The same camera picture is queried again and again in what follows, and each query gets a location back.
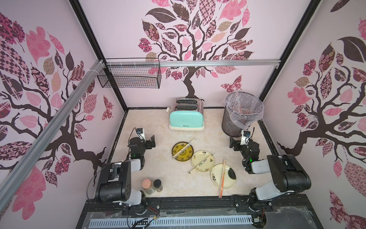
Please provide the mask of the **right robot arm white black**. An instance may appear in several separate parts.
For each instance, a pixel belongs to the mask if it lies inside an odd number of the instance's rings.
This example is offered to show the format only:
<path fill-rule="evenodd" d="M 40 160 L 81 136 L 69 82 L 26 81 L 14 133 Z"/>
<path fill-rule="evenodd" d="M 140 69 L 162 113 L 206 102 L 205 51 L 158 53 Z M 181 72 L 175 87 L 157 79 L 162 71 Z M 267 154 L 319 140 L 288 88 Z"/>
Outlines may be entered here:
<path fill-rule="evenodd" d="M 270 173 L 272 180 L 249 194 L 249 203 L 270 201 L 287 193 L 300 193 L 311 188 L 311 179 L 293 155 L 267 155 L 259 159 L 259 144 L 230 137 L 229 147 L 243 156 L 242 165 L 248 174 Z"/>

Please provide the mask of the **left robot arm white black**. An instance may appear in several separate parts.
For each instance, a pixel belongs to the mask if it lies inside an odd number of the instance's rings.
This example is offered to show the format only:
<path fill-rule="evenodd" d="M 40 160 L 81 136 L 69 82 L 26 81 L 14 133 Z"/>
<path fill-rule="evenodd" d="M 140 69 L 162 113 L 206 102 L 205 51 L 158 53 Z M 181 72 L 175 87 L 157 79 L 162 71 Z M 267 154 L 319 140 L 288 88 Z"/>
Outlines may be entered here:
<path fill-rule="evenodd" d="M 156 147 L 155 136 L 150 140 L 134 137 L 129 140 L 128 147 L 126 160 L 103 165 L 95 192 L 95 202 L 146 206 L 144 192 L 132 188 L 132 173 L 144 168 L 146 150 Z"/>

